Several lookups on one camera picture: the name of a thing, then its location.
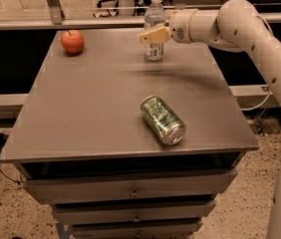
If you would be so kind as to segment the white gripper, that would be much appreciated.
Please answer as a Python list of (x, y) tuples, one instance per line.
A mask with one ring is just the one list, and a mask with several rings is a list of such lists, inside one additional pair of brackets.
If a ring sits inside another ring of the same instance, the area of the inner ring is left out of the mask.
[(191, 20), (197, 9), (184, 9), (177, 11), (169, 19), (170, 30), (163, 25), (156, 25), (140, 33), (140, 42), (142, 44), (163, 44), (172, 39), (177, 43), (193, 43), (191, 37)]

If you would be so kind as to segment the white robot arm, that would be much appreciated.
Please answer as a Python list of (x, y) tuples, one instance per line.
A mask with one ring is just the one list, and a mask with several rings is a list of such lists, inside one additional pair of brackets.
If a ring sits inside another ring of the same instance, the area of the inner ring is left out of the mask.
[[(167, 13), (168, 24), (140, 34), (142, 44), (202, 42), (210, 47), (246, 53), (281, 108), (281, 42), (246, 0), (229, 0), (218, 10), (184, 9)], [(275, 184), (267, 239), (281, 239), (281, 170)]]

